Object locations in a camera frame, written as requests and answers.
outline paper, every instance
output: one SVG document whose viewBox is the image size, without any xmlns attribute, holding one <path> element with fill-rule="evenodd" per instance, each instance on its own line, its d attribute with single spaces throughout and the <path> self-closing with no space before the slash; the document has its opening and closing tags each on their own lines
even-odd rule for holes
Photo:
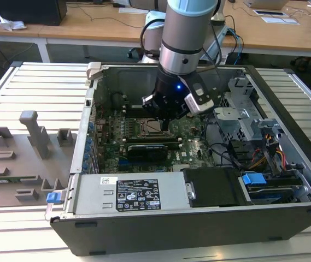
<svg viewBox="0 0 311 262">
<path fill-rule="evenodd" d="M 274 18 L 274 17 L 262 17 L 262 19 L 266 23 L 283 23 L 286 25 L 299 25 L 299 23 L 294 19 L 286 19 L 286 18 Z"/>
<path fill-rule="evenodd" d="M 0 16 L 0 26 L 8 31 L 27 28 L 22 21 L 10 21 Z"/>
<path fill-rule="evenodd" d="M 149 11 L 130 7 L 120 7 L 119 13 L 146 15 Z"/>
</svg>

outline computer case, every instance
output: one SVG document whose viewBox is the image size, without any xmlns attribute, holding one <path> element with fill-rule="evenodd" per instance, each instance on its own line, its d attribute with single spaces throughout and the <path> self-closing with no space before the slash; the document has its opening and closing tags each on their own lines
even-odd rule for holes
<svg viewBox="0 0 311 262">
<path fill-rule="evenodd" d="M 66 0 L 0 0 L 0 15 L 11 21 L 59 26 L 66 13 Z"/>
</svg>

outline wooden desk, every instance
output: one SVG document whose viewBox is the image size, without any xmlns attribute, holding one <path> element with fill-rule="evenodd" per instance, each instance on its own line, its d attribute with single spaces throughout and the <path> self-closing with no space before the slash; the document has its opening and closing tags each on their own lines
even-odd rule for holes
<svg viewBox="0 0 311 262">
<path fill-rule="evenodd" d="M 140 32 L 145 24 L 145 14 L 119 13 L 118 8 L 112 5 L 106 7 L 84 7 L 72 8 L 68 4 L 67 16 L 60 26 L 44 26 L 40 37 L 83 39 L 119 42 L 139 42 Z"/>
<path fill-rule="evenodd" d="M 12 32 L 0 27 L 0 41 L 35 43 L 45 63 L 50 62 L 47 44 L 139 47 L 139 35 L 145 23 L 145 14 L 119 13 L 119 9 L 111 5 L 80 5 L 81 8 L 75 4 L 67 5 L 68 12 L 60 26 L 27 25 L 28 29 Z"/>
<path fill-rule="evenodd" d="M 305 9 L 305 12 L 311 14 L 311 8 L 307 8 L 307 4 L 307 2 L 290 1 L 282 11 L 290 15 L 294 13 L 295 10 L 292 8 L 294 7 Z M 244 39 L 246 53 L 311 56 L 311 17 L 308 15 L 297 13 L 292 16 L 300 25 L 266 23 L 262 18 L 256 17 L 257 15 L 243 3 L 243 0 L 237 0 L 234 5 L 227 1 L 224 14 L 234 17 L 236 31 Z M 233 28 L 230 17 L 226 22 Z M 226 37 L 223 46 L 234 46 L 233 37 Z"/>
<path fill-rule="evenodd" d="M 302 8 L 311 14 L 307 2 L 290 1 L 283 11 L 292 14 L 295 10 L 290 7 Z M 237 33 L 244 39 L 243 51 L 246 53 L 311 56 L 311 17 L 308 15 L 295 14 L 300 25 L 265 23 L 243 3 L 243 0 L 237 0 L 234 8 L 232 3 L 226 1 L 224 14 L 234 17 Z M 126 26 L 113 19 L 140 28 Z M 139 47 L 139 35 L 144 24 L 144 14 L 119 13 L 119 9 L 111 5 L 81 5 L 81 8 L 78 8 L 75 4 L 68 4 L 67 16 L 60 26 L 28 25 L 28 29 L 13 32 L 0 28 L 0 41 L 35 43 L 39 47 L 43 62 L 50 62 L 47 44 Z M 233 27 L 229 17 L 227 24 Z M 233 37 L 226 37 L 222 45 L 223 53 L 231 52 L 233 46 Z"/>
</svg>

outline black plastic cover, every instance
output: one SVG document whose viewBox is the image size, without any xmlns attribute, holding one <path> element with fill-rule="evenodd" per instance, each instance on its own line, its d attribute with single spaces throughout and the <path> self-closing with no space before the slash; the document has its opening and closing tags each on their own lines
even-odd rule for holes
<svg viewBox="0 0 311 262">
<path fill-rule="evenodd" d="M 239 184 L 239 171 L 234 168 L 195 168 L 184 169 L 186 183 L 194 186 L 194 200 L 191 207 L 245 206 L 246 201 Z"/>
</svg>

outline blue latch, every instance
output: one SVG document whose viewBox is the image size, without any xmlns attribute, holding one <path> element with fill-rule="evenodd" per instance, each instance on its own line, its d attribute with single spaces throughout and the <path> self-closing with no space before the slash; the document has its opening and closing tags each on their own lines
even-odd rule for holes
<svg viewBox="0 0 311 262">
<path fill-rule="evenodd" d="M 62 193 L 57 192 L 48 193 L 46 197 L 46 202 L 49 204 L 60 204 L 62 202 L 61 197 Z"/>
<path fill-rule="evenodd" d="M 267 184 L 262 173 L 245 173 L 242 179 L 244 184 Z"/>
</svg>

